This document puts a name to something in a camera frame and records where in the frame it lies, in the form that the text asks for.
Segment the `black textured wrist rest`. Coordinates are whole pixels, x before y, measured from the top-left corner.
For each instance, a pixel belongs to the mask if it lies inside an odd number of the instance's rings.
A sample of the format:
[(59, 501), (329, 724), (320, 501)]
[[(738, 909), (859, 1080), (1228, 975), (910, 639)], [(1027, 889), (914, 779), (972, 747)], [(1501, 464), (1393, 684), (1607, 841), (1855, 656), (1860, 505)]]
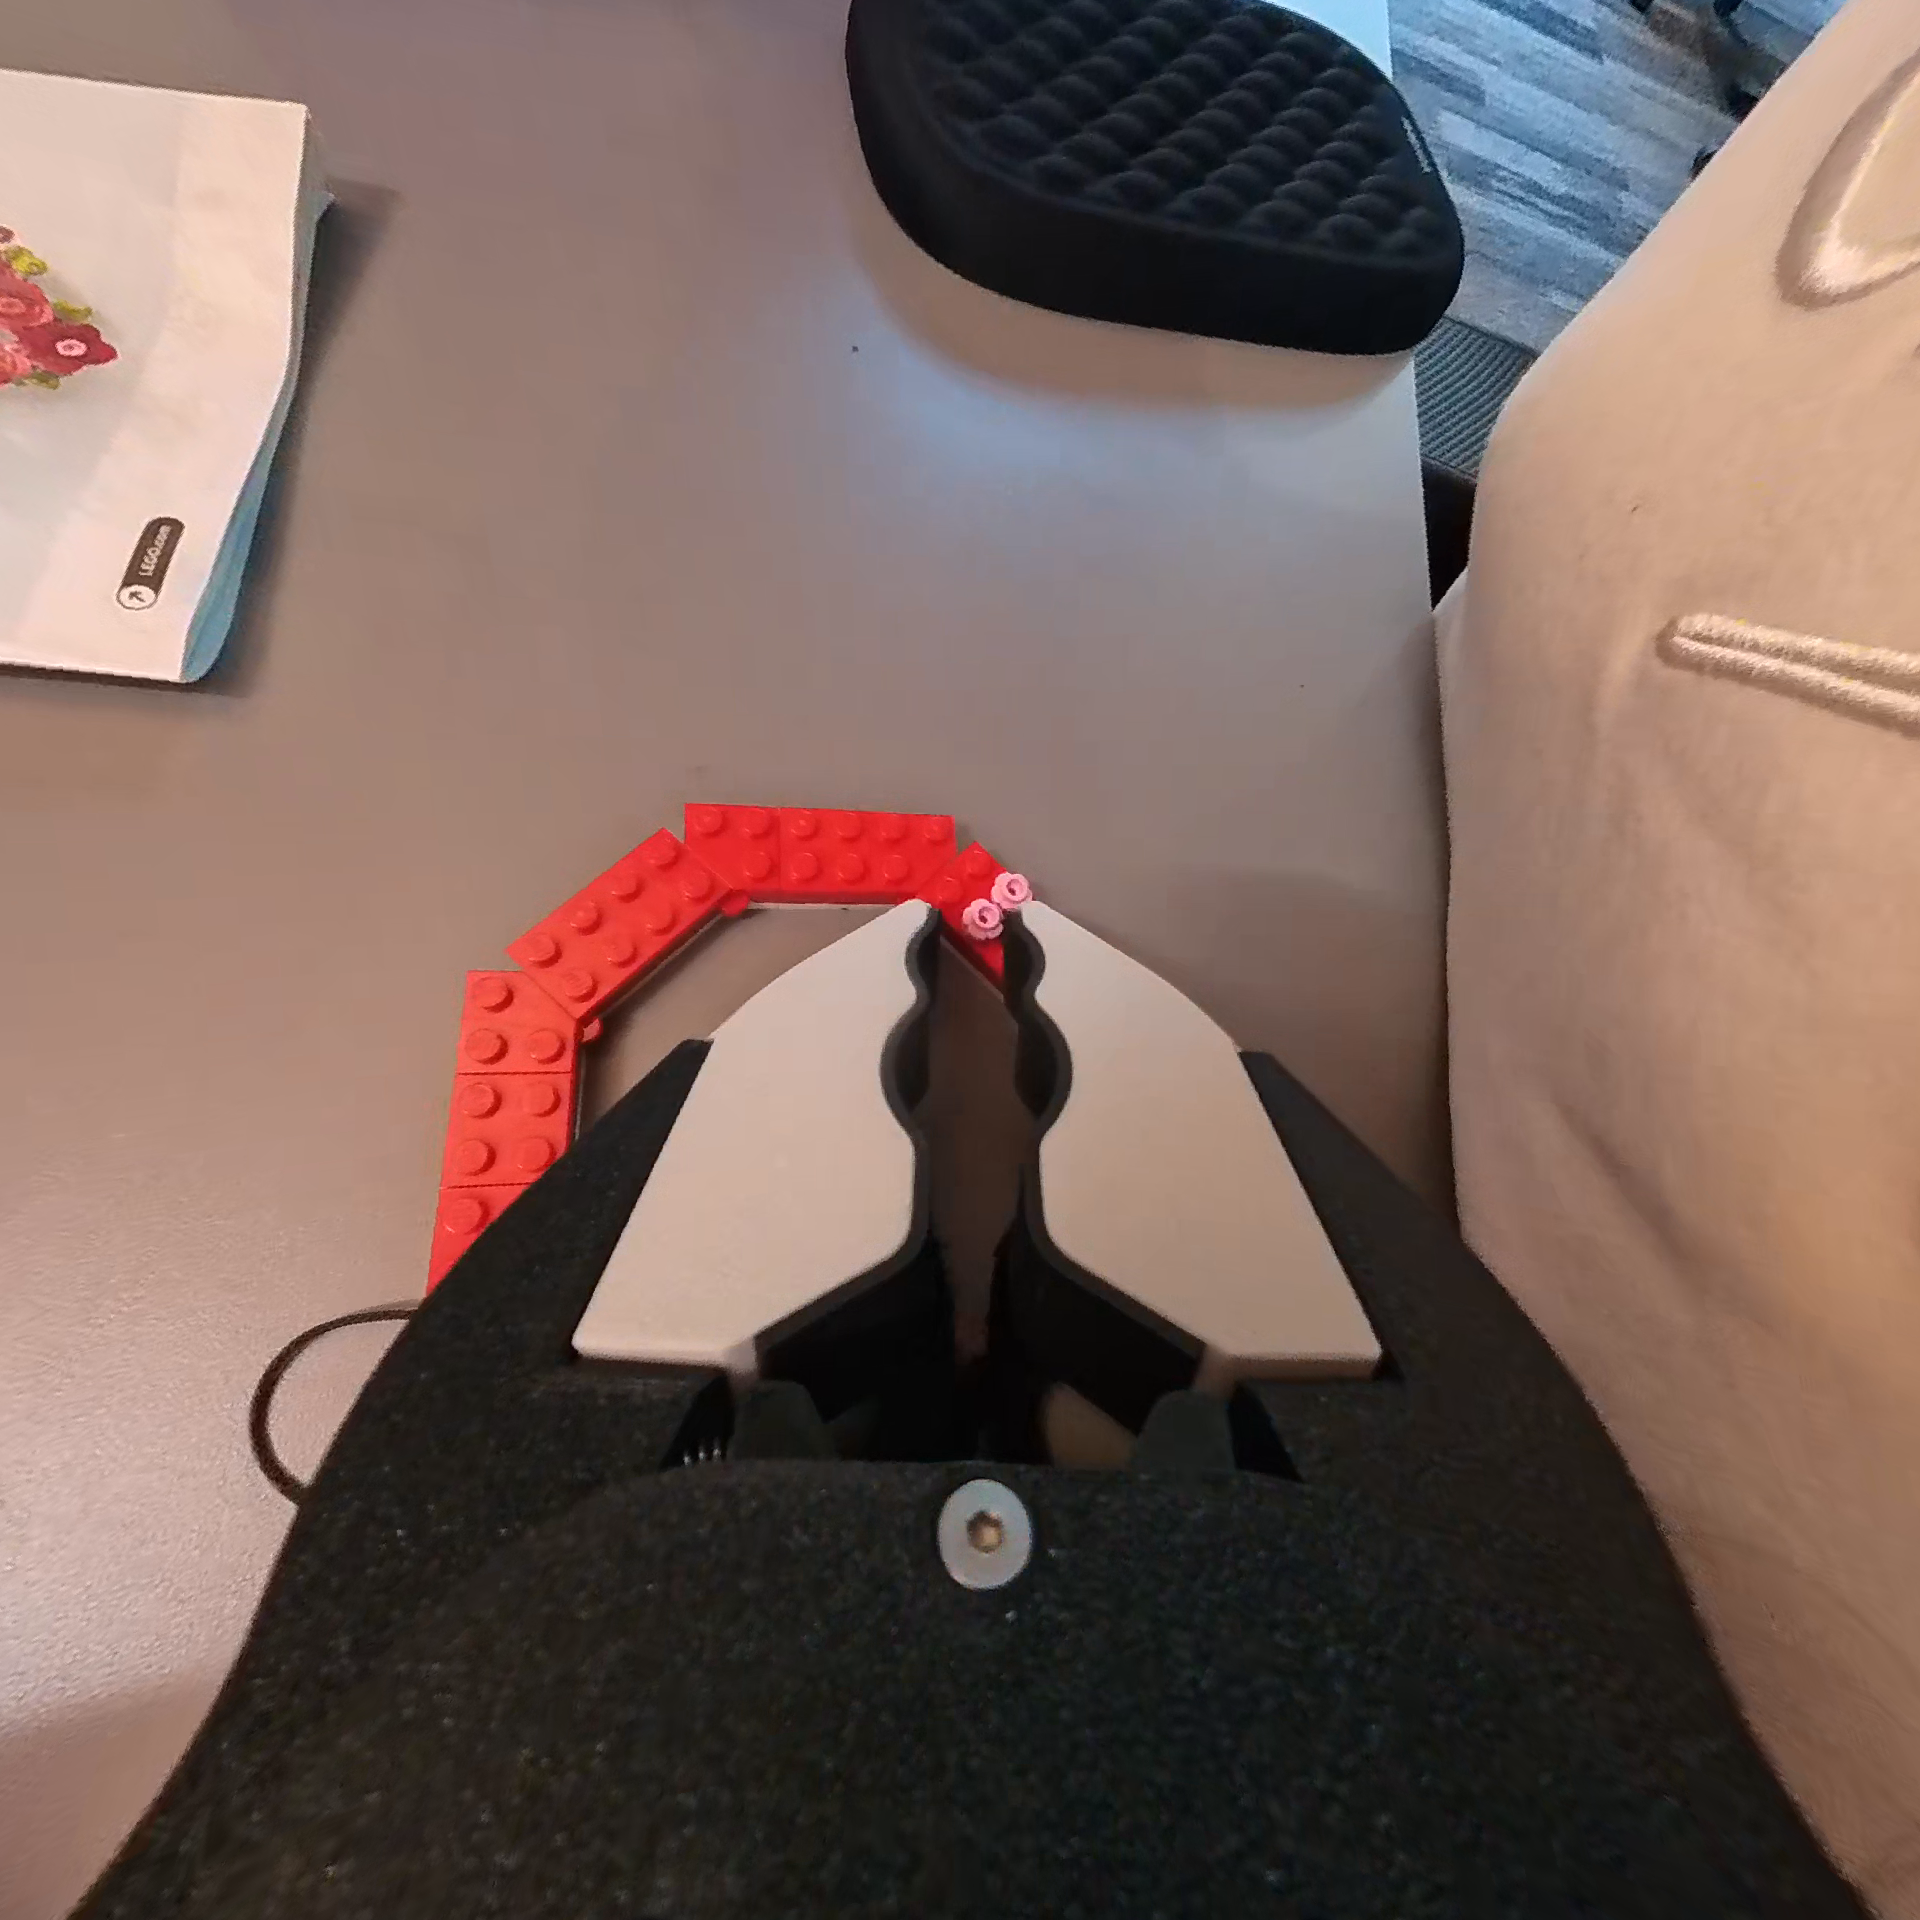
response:
[(1343, 359), (1416, 350), (1466, 236), (1390, 77), (1239, 3), (854, 3), (852, 119), (897, 226), (1056, 315)]

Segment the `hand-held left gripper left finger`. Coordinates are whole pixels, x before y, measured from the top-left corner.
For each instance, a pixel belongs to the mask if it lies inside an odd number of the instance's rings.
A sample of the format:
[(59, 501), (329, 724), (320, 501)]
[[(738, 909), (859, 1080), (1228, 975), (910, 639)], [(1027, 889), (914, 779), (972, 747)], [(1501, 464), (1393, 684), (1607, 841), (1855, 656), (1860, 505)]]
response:
[(588, 1362), (829, 1381), (944, 1311), (916, 1106), (939, 919), (855, 925), (711, 1035), (588, 1297)]

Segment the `grey desk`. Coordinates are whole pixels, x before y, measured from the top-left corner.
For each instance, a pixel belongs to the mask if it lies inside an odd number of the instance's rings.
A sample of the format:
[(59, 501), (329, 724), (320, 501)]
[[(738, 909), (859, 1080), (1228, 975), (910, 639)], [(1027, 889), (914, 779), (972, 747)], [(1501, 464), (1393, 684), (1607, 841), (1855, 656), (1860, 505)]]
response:
[(419, 1291), (468, 970), (685, 802), (932, 810), (1443, 1194), (1412, 374), (1097, 326), (876, 201), (843, 5), (15, 5), (311, 110), (237, 630), (4, 676), (4, 1916), (178, 1763), (253, 1382)]

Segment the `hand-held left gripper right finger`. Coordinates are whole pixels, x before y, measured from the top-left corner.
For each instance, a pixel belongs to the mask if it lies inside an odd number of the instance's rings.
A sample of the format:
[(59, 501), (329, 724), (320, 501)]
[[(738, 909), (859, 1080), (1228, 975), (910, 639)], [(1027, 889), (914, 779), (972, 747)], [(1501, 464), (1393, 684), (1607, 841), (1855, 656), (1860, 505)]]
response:
[(1034, 1125), (1009, 1304), (1080, 1394), (1365, 1381), (1382, 1360), (1247, 1059), (1043, 902), (1001, 933)]

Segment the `red brick heart frame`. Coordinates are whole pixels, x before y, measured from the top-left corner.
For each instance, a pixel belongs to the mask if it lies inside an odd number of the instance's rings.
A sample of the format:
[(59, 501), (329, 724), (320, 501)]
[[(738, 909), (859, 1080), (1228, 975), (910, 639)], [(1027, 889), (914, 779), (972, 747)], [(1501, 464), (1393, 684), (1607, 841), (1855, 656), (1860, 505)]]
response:
[(724, 919), (768, 906), (923, 902), (974, 972), (1003, 980), (1001, 933), (960, 910), (997, 870), (951, 817), (690, 802), (464, 979), (425, 1291), (558, 1164), (579, 1132), (582, 1059), (603, 1016)]

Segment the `person's beige sweatshirt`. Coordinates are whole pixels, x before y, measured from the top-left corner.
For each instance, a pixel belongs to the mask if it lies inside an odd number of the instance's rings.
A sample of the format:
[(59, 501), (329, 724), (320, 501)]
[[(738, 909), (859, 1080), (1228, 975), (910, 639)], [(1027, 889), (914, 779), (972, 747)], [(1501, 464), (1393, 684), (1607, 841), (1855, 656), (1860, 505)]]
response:
[(1917, 7), (1501, 408), (1437, 614), (1464, 1236), (1839, 1875), (1916, 1916)]

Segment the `white heart print instruction booklet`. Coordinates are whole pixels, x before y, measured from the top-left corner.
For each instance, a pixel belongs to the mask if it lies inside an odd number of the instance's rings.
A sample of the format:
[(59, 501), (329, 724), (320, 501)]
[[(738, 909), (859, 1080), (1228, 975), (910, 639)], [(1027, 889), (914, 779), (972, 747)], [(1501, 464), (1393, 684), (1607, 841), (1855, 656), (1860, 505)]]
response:
[(329, 199), (300, 105), (4, 71), (6, 669), (214, 669)]

